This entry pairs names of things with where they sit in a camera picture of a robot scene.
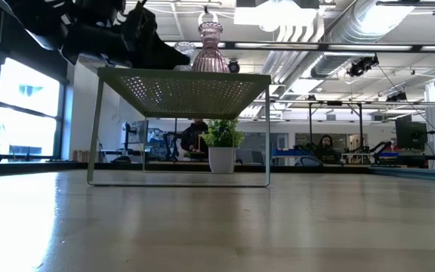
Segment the black gantry frame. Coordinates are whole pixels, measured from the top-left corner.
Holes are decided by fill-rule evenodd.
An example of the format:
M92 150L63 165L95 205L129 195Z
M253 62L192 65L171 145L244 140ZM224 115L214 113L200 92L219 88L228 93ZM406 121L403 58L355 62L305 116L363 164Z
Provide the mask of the black gantry frame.
M364 133L363 133L363 104L353 101L342 100L307 100L308 104L308 123L310 139L313 139L313 114L321 107L342 107L347 106L353 113L359 117L359 146L358 150L364 147Z

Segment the seated person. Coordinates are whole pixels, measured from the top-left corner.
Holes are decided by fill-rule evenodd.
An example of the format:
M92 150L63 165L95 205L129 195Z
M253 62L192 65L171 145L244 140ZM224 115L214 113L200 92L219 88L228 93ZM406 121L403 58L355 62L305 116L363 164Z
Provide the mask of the seated person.
M315 146L314 156L324 164L340 162L340 154L334 149L332 137L324 134Z

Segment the large window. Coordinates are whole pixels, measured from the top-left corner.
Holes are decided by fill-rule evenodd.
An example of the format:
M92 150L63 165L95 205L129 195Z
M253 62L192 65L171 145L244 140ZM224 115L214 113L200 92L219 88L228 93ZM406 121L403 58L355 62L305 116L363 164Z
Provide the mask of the large window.
M66 85L16 60L0 63L0 154L6 161L58 159Z

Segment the silver ceiling air duct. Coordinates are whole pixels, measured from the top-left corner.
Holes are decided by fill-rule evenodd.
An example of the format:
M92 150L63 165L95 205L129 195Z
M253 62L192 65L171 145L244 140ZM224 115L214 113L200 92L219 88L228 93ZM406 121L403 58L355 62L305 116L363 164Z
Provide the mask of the silver ceiling air duct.
M354 0L342 18L326 32L322 14L311 24L308 42L376 43L396 28L415 8L411 5L385 5L399 0ZM264 72L272 82L284 84L287 90L306 94L324 79L338 72L353 57L331 52L277 51Z

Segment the long ceiling light strip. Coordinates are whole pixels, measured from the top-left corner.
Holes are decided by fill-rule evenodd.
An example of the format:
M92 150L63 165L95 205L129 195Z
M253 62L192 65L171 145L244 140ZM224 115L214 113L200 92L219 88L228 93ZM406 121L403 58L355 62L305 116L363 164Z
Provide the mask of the long ceiling light strip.
M435 54L435 45L343 44L324 42L218 42L219 49L254 51L384 52Z

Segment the black computer monitor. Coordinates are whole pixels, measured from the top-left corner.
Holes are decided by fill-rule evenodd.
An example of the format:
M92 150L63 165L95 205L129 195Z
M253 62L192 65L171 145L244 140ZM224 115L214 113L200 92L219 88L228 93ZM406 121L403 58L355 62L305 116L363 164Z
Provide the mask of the black computer monitor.
M427 142L427 125L411 119L396 119L396 145L408 150L424 150Z

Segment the clear glass candlestick holder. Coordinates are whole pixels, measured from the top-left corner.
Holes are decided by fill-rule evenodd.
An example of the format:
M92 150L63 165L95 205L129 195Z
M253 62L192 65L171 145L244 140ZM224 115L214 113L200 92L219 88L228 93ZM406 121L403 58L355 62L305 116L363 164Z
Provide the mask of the clear glass candlestick holder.
M193 59L196 46L192 42L177 42L174 44L174 49L187 56L191 61ZM177 65L174 70L188 72L192 70L192 64L189 62L186 65Z

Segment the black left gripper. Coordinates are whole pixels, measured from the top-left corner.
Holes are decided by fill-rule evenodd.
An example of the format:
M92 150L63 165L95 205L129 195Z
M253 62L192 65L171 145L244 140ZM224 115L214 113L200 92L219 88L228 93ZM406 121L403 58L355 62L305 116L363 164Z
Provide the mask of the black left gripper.
M156 34L156 16L139 1L125 12L125 1L104 1L100 4L102 41L100 60L107 66L172 70L187 65L190 58L165 44Z

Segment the pink glass candlestick holder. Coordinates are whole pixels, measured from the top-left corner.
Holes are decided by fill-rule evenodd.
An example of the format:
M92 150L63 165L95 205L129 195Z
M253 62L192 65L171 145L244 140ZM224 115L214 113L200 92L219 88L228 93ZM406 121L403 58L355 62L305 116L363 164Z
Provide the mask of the pink glass candlestick holder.
M204 22L198 28L202 50L197 54L193 61L193 72L205 73L230 73L227 62L218 49L221 42L223 27L217 22Z

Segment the white ceiling light panel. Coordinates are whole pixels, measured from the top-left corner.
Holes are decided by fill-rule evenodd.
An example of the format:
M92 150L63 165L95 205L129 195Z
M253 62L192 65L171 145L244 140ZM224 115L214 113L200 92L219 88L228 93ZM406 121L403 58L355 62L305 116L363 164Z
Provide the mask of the white ceiling light panel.
M239 6L237 1L233 22L271 32L279 26L306 26L318 13L319 0L266 0L254 7Z

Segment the green perforated metal shelf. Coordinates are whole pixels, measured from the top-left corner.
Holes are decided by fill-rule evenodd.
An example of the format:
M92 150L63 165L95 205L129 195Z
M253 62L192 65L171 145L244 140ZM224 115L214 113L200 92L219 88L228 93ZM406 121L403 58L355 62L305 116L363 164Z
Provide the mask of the green perforated metal shelf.
M174 70L143 70L100 67L91 133L86 182L95 186L94 167L103 89L108 85L144 118L236 119L255 99L264 94L265 182L250 187L266 188L270 170L270 92L268 75L205 73Z

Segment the small potted green plant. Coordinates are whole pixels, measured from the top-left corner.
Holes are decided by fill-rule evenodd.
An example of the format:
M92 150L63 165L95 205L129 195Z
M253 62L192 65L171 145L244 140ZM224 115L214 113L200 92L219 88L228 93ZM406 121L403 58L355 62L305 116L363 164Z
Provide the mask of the small potted green plant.
M238 119L213 119L202 139L208 146L208 163L213 174L232 174L236 161L236 148L244 134L237 129Z

